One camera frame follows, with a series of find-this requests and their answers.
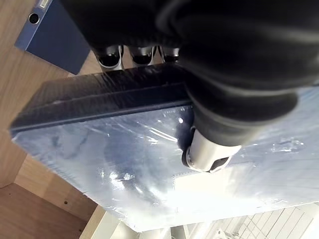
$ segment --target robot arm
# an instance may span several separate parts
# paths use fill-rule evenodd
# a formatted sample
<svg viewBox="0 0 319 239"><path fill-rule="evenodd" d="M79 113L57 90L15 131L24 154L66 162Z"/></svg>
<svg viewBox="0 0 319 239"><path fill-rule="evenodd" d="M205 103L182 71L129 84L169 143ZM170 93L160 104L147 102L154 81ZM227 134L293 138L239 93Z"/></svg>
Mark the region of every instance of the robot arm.
<svg viewBox="0 0 319 239"><path fill-rule="evenodd" d="M304 0L61 0L97 58L110 47L179 48L193 102L183 157L214 171L288 114L319 74L319 2Z"/></svg>

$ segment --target white label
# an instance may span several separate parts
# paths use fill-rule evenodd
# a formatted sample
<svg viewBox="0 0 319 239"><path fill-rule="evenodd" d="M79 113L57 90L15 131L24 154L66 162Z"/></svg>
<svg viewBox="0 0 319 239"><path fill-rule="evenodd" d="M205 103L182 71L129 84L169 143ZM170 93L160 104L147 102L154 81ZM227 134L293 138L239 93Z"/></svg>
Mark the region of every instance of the white label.
<svg viewBox="0 0 319 239"><path fill-rule="evenodd" d="M46 6L47 6L47 4L48 4L48 2L49 2L49 0L42 0L41 2L40 2L40 7L41 8L45 8Z"/></svg>

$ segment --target binder ring hole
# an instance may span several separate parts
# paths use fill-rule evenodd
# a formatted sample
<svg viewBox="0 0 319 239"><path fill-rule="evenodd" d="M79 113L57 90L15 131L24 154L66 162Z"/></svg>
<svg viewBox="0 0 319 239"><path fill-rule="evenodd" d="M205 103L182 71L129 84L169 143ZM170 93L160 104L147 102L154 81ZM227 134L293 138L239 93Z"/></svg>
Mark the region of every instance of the binder ring hole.
<svg viewBox="0 0 319 239"><path fill-rule="evenodd" d="M39 23L39 20L40 20L40 17L38 14L36 13L31 13L30 16L29 16L29 22L31 24L38 24Z"/></svg>

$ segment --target blue box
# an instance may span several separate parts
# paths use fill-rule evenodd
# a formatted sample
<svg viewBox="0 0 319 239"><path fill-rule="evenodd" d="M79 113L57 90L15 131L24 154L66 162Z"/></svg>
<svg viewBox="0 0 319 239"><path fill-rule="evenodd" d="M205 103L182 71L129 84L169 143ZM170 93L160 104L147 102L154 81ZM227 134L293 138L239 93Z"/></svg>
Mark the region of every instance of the blue box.
<svg viewBox="0 0 319 239"><path fill-rule="evenodd" d="M15 46L78 74L90 47L59 0L40 0Z"/></svg>

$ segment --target wooden floor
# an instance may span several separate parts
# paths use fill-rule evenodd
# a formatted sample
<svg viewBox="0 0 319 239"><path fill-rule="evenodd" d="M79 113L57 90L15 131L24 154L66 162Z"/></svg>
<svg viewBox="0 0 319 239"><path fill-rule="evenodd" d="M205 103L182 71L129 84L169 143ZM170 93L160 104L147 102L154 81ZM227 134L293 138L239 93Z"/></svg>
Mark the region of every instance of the wooden floor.
<svg viewBox="0 0 319 239"><path fill-rule="evenodd" d="M77 239L85 225L16 184L0 190L0 239Z"/></svg>
<svg viewBox="0 0 319 239"><path fill-rule="evenodd" d="M0 239L79 238L96 203L27 156L7 130L44 81L72 76L14 47L34 4L0 0ZM81 74L99 71L90 54Z"/></svg>

